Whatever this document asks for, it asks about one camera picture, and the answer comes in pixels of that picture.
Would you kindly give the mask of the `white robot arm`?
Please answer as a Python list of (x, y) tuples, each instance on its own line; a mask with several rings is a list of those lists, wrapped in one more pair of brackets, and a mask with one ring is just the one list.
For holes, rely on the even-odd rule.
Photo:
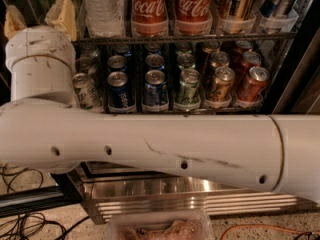
[(80, 109), (75, 50), (48, 26), (6, 45), (10, 102), (0, 114), (0, 160), (67, 173), (106, 161), (320, 201), (317, 115), (110, 115)]

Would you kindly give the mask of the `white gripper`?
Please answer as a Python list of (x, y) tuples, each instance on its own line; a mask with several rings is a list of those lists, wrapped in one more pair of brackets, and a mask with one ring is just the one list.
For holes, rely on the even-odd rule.
[(55, 0), (45, 22), (50, 27), (27, 28), (19, 9), (14, 5), (7, 7), (4, 35), (9, 40), (5, 47), (5, 64), (9, 70), (18, 61), (44, 56), (61, 61), (75, 72), (76, 52), (71, 41), (77, 40), (77, 26), (72, 0)]

